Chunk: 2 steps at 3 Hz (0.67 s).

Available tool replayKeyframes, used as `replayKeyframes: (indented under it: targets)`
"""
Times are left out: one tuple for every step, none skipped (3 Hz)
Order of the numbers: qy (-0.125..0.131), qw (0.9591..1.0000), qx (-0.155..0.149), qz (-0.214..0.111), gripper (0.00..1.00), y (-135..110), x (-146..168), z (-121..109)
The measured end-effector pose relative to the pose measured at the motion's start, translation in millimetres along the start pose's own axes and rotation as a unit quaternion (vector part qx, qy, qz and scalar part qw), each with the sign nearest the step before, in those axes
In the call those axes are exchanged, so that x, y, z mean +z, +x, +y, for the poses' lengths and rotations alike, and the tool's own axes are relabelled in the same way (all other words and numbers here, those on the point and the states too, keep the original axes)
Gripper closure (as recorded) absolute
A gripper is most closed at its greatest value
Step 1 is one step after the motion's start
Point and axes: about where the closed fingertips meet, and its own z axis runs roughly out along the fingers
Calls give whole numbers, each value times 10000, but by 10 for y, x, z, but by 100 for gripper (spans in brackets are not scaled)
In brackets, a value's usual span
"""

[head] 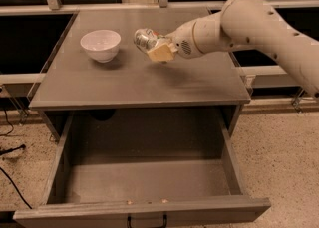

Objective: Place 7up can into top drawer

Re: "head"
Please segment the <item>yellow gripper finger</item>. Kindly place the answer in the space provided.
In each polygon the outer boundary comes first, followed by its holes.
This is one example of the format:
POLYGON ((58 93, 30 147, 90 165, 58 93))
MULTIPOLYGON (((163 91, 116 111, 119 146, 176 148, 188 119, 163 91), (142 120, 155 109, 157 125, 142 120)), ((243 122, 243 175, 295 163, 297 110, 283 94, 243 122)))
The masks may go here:
POLYGON ((153 62, 168 62, 174 59, 177 48, 173 43, 164 43, 147 51, 148 57, 153 62))

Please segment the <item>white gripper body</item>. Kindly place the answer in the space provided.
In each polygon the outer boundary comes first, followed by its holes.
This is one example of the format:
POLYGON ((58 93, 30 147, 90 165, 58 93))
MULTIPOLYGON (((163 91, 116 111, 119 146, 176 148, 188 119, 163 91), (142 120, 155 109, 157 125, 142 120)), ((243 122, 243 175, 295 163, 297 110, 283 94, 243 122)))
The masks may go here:
POLYGON ((184 23, 167 35, 172 40, 177 52, 187 59, 198 58, 203 55, 203 52, 194 41, 193 30, 195 23, 195 20, 184 23))

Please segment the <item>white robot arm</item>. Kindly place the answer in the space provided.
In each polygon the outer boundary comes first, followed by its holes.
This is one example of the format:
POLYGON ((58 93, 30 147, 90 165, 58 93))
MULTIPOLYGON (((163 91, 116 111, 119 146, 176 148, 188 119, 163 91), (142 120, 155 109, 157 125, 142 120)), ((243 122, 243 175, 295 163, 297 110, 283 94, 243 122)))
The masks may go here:
POLYGON ((182 24, 147 54, 163 62, 241 50, 265 54, 319 98, 318 41, 290 26, 266 0, 227 0, 220 12, 182 24))

